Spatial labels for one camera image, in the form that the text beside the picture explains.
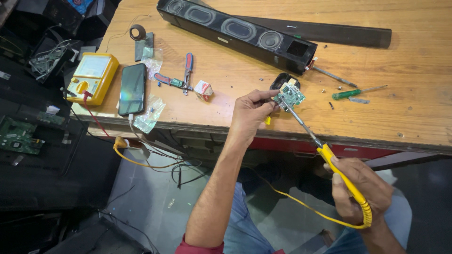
oval speaker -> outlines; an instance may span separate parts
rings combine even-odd
[[[184,2],[181,0],[173,0],[168,4],[168,12],[177,14],[180,10],[182,10],[184,6]]]
[[[215,11],[201,6],[192,6],[185,12],[185,18],[202,25],[210,25],[215,20]]]
[[[256,36],[256,27],[240,19],[226,19],[221,25],[221,32],[240,40],[248,41]]]
[[[275,31],[264,32],[259,37],[259,46],[267,50],[273,50],[281,45],[281,43],[283,42],[282,39],[282,34]]]

green circuit board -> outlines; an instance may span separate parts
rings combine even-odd
[[[0,122],[0,148],[27,154],[39,154],[44,140],[33,138],[37,125],[3,116]]]
[[[284,105],[283,100],[289,107],[292,107],[293,109],[293,105],[299,105],[303,100],[306,99],[306,97],[295,86],[295,83],[296,80],[290,79],[289,82],[284,83],[281,86],[281,88],[279,89],[279,94],[273,97],[273,100],[278,103],[279,107],[283,108],[286,112],[288,112],[289,110]]]
[[[49,115],[42,111],[39,112],[38,117],[36,119],[41,122],[54,123],[54,124],[58,124],[58,125],[62,125],[65,120],[65,118],[62,118],[62,117],[59,117],[56,115]]]

green plastic piece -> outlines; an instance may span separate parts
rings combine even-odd
[[[171,79],[169,83],[173,86],[182,87],[182,81],[178,79]]]
[[[347,92],[335,93],[331,97],[333,97],[333,99],[335,99],[335,100],[338,100],[338,99],[348,98],[350,96],[355,96],[360,93],[361,93],[361,90],[356,89],[356,90],[351,90],[351,91],[347,91]]]

smartphone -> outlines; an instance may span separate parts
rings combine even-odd
[[[145,64],[127,66],[122,70],[118,114],[138,114],[144,111]]]

man's left hand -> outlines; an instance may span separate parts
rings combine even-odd
[[[228,138],[235,139],[248,147],[262,121],[271,112],[279,109],[271,99],[278,93],[279,90],[254,90],[235,100]]]

